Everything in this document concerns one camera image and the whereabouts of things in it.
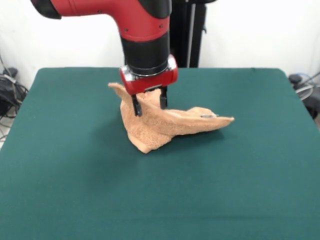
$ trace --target brown towel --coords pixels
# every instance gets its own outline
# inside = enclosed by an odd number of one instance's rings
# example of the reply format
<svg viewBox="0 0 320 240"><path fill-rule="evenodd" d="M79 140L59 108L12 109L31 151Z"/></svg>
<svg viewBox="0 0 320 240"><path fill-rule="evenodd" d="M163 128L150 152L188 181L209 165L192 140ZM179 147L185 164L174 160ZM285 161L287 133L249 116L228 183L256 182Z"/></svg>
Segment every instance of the brown towel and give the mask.
<svg viewBox="0 0 320 240"><path fill-rule="evenodd" d="M108 86L122 99L120 110L128 138L145 154L167 144L174 136L221 129L235 120L233 117L216 116L202 107L193 107L188 111L162 110L159 89L137 95L142 108L142 116L138 117L134 114L132 99L125 87L118 83L109 83Z"/></svg>

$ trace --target green table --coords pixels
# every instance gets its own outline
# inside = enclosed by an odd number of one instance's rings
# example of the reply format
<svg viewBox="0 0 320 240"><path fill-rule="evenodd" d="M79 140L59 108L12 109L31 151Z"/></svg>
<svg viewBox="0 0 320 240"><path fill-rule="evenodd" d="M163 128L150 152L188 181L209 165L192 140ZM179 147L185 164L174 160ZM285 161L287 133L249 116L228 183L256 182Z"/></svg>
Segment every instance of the green table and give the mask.
<svg viewBox="0 0 320 240"><path fill-rule="evenodd" d="M147 155L115 68L41 69L0 152L1 240L319 240L320 134L278 69L181 69L169 106L234 116Z"/></svg>

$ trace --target black cable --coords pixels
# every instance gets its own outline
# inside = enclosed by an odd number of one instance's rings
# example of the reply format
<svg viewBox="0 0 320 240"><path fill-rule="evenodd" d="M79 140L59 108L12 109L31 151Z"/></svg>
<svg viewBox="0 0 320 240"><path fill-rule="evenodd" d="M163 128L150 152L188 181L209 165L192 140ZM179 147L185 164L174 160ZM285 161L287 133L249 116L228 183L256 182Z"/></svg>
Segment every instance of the black cable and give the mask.
<svg viewBox="0 0 320 240"><path fill-rule="evenodd" d="M8 136L8 134L3 135L2 137L0 137L0 141L1 141L2 139L5 139L7 136Z"/></svg>
<svg viewBox="0 0 320 240"><path fill-rule="evenodd" d="M300 83L297 84L297 87L300 87L301 85L304 85L310 81L312 81L313 79L315 79L316 77L318 77L320 75L320 71L317 72L315 75L309 77L308 79L304 80L304 81L301 81Z"/></svg>

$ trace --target red robot arm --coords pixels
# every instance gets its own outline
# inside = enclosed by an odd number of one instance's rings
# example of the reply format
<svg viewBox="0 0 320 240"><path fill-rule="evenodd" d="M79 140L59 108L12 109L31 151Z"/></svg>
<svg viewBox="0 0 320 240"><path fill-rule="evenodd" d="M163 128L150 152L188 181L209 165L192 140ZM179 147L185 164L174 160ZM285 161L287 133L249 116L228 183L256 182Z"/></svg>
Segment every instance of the red robot arm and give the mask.
<svg viewBox="0 0 320 240"><path fill-rule="evenodd" d="M167 107L167 86L178 78L170 55L171 0L31 0L46 18L107 14L115 20L126 66L120 75L131 94L136 116L141 107L136 94L161 89L160 105Z"/></svg>

